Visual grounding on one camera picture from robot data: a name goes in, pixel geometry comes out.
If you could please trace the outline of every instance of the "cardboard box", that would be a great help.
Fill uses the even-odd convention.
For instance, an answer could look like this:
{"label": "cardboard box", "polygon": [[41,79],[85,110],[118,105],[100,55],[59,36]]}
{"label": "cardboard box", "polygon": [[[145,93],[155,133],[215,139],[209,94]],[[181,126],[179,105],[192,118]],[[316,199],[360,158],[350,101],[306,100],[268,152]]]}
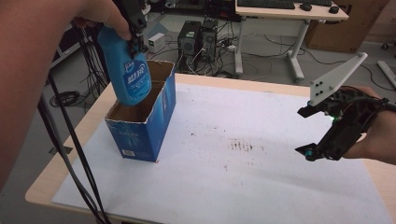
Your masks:
{"label": "cardboard box", "polygon": [[312,21],[305,35],[309,49],[356,52],[389,0],[333,0],[349,16],[346,21]]}
{"label": "cardboard box", "polygon": [[173,63],[148,61],[151,91],[138,105],[116,102],[106,124],[123,158],[156,161],[176,104]]}

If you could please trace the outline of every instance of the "keyboard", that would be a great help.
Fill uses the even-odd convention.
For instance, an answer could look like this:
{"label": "keyboard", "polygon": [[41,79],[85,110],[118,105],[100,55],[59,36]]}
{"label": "keyboard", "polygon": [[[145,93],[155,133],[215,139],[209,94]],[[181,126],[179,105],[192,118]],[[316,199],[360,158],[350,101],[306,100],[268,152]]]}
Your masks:
{"label": "keyboard", "polygon": [[332,6],[332,0],[282,0],[282,1],[294,2],[294,3],[307,3],[310,5],[323,6],[323,7]]}
{"label": "keyboard", "polygon": [[237,0],[239,7],[295,9],[292,2],[278,0]]}

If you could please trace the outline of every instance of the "desk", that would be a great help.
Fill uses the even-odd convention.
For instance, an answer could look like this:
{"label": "desk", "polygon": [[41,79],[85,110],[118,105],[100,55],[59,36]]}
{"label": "desk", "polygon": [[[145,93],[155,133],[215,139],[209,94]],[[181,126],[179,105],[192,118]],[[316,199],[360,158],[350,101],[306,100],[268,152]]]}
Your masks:
{"label": "desk", "polygon": [[301,45],[303,44],[303,40],[308,29],[309,23],[311,20],[317,21],[343,21],[347,20],[348,15],[343,11],[339,10],[337,14],[329,13],[329,7],[319,7],[312,6],[312,10],[307,12],[303,11],[299,8],[300,4],[294,4],[295,9],[273,9],[273,8],[255,8],[255,7],[239,7],[237,5],[237,1],[235,1],[235,12],[242,16],[241,26],[239,30],[239,40],[236,51],[234,52],[235,56],[235,73],[238,75],[243,74],[242,67],[242,56],[241,56],[241,48],[243,42],[243,27],[246,22],[246,16],[252,17],[263,17],[268,19],[285,19],[285,20],[300,20],[304,21],[300,27],[300,32],[298,34],[298,38],[296,43],[294,44],[293,51],[288,52],[288,57],[291,62],[291,66],[294,71],[295,81],[299,81],[304,79],[303,71],[297,61],[297,54],[300,50]]}
{"label": "desk", "polygon": [[[283,93],[288,95],[308,96],[309,89],[306,87],[286,86],[270,83],[260,83],[252,81],[222,79],[216,77],[198,77],[176,74],[177,83],[195,84],[211,87],[220,87],[225,89],[234,90],[248,90],[248,91],[270,91],[276,93]],[[108,109],[115,101],[114,92],[109,86],[105,89],[96,103],[92,106],[91,110],[87,113],[81,123],[77,126],[76,132],[82,145],[90,139],[94,133],[97,125],[103,120]],[[65,142],[67,147],[73,147],[71,139]],[[77,156],[75,150],[72,150],[69,157],[73,161]],[[375,182],[389,213],[396,223],[396,166],[387,165],[378,161],[364,161],[365,166]],[[67,170],[64,162],[57,154],[51,160],[49,165],[37,178],[35,183],[30,187],[26,193],[25,199],[30,203],[37,203],[41,205],[71,209],[75,211],[83,211],[69,206],[62,206],[51,201],[52,197],[57,192],[58,188],[62,185]],[[125,219],[125,217],[114,217],[116,219]]]}

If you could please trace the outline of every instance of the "white tabletop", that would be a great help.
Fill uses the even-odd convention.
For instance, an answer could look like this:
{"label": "white tabletop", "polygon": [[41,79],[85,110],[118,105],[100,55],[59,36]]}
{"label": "white tabletop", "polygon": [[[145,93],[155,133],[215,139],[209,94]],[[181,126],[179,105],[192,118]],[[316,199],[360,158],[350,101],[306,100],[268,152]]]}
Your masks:
{"label": "white tabletop", "polygon": [[[362,161],[294,151],[331,126],[296,113],[307,100],[177,84],[157,163],[123,159],[102,122],[84,151],[106,211],[160,223],[391,223]],[[70,176],[53,201],[86,208]]]}
{"label": "white tabletop", "polygon": [[312,6],[311,11],[304,11],[300,9],[300,4],[295,3],[294,5],[295,9],[239,7],[235,1],[235,13],[241,16],[290,20],[344,21],[348,19],[348,15],[342,9],[337,14],[332,14],[329,13],[329,7]]}

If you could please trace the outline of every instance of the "table leg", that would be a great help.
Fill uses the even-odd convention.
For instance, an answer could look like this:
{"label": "table leg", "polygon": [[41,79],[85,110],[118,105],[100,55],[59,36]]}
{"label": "table leg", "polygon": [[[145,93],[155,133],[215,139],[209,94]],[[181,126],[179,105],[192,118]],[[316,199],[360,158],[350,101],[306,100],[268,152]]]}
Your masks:
{"label": "table leg", "polygon": [[244,23],[245,23],[246,19],[247,19],[247,17],[241,18],[241,24],[240,24],[239,35],[238,35],[238,46],[236,46],[236,50],[234,51],[235,73],[237,75],[242,75],[244,73],[243,67],[242,67],[241,48],[242,48],[242,31],[243,31],[243,27],[244,27]]}
{"label": "table leg", "polygon": [[291,51],[291,50],[288,51],[288,57],[290,59],[291,66],[294,71],[294,75],[295,75],[294,80],[295,81],[304,79],[303,71],[301,70],[300,64],[297,61],[297,54],[298,54],[298,51],[300,50],[301,45],[303,44],[306,31],[308,30],[308,27],[309,27],[309,22],[310,22],[310,20],[306,20],[303,22],[303,24],[301,25],[301,28],[300,28],[300,32],[297,37],[297,41],[294,44],[293,51]]}

